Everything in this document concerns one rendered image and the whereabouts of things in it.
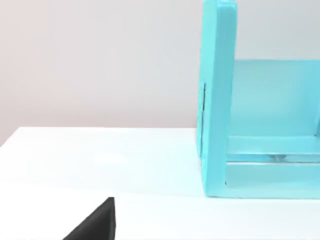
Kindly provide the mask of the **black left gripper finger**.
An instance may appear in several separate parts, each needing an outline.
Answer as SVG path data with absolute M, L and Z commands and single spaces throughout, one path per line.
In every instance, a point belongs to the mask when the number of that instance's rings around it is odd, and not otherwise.
M 115 198 L 108 197 L 62 240 L 115 240 Z

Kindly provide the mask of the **light blue rack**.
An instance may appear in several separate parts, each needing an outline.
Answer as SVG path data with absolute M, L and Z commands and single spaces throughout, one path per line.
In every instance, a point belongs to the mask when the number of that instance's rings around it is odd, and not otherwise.
M 202 0 L 196 149 L 204 194 L 320 199 L 320 59 L 235 58 L 235 0 Z

